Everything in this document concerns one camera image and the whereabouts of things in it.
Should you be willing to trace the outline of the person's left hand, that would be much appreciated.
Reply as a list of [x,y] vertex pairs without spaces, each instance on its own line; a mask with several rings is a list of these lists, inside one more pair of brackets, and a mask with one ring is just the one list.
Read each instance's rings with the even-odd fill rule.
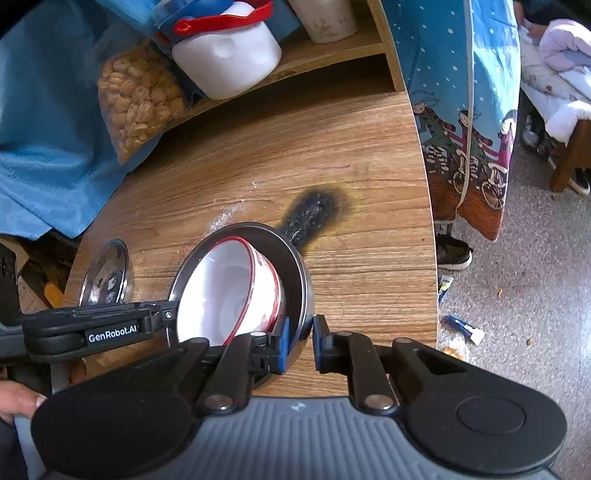
[[15,416],[31,419],[45,400],[46,396],[23,384],[0,381],[0,416],[8,424],[13,423]]

